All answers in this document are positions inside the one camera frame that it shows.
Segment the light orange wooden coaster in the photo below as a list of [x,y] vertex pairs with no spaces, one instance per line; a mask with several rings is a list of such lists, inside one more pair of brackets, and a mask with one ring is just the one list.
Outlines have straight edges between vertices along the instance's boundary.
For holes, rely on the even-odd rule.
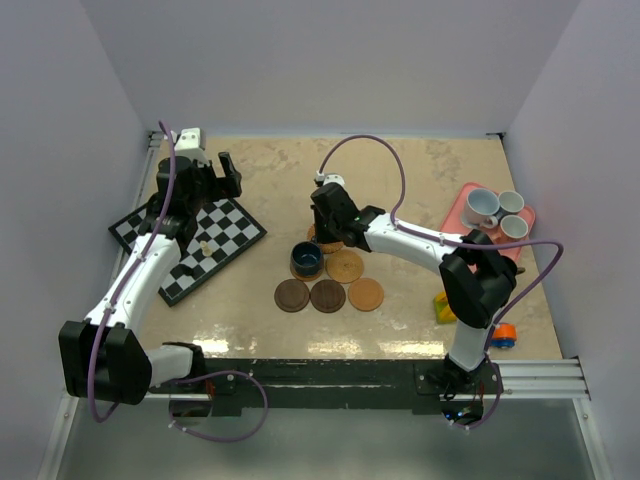
[[362,312],[370,312],[383,303],[384,289],[374,279],[360,278],[349,286],[347,296],[354,308]]

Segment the scalloped light cork coaster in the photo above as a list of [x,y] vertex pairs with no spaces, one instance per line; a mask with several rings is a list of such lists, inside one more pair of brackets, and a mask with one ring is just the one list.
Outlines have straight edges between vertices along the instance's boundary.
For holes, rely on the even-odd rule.
[[333,254],[344,247],[342,241],[336,240],[330,230],[321,225],[320,233],[316,232],[316,224],[312,224],[307,231],[307,240],[317,244],[324,254]]

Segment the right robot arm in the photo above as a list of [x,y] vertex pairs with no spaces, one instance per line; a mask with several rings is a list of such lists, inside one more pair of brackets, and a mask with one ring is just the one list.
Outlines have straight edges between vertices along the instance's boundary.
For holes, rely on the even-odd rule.
[[493,322],[516,287],[515,263],[479,230],[455,236],[396,222],[378,207],[358,208],[338,183],[317,188],[311,201],[321,225],[346,246],[398,257],[440,277],[457,318],[445,379],[459,393],[476,386]]

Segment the dark blue cup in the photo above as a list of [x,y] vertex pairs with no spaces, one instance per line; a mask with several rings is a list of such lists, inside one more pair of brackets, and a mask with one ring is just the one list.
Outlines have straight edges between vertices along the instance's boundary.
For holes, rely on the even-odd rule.
[[290,254],[290,267],[301,277],[318,274],[324,265],[324,255],[320,247],[310,241],[296,244]]

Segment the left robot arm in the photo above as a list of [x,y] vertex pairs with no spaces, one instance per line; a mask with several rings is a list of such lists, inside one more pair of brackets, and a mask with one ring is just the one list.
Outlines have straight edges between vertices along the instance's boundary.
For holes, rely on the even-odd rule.
[[58,335],[67,392],[78,398],[136,405],[147,391],[172,381],[185,392],[200,390],[207,368],[190,344],[145,350],[136,332],[169,273],[185,257],[203,206],[240,196],[241,174],[227,152],[223,173],[201,154],[179,151],[162,160],[157,191],[127,263],[98,304],[81,321],[66,322]]

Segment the round light cork coaster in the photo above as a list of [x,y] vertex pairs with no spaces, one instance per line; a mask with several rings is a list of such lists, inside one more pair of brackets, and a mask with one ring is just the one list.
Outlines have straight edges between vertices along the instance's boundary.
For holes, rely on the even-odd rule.
[[364,272],[362,258],[353,251],[340,250],[326,260],[326,271],[329,277],[341,284],[349,284],[358,280]]

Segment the dark brown wooden coaster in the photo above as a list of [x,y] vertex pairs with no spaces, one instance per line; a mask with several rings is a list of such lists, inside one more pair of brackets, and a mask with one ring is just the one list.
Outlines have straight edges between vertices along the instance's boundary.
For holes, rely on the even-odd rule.
[[295,313],[303,310],[309,303],[310,291],[307,285],[298,279],[287,279],[278,284],[274,291],[274,302],[284,312]]

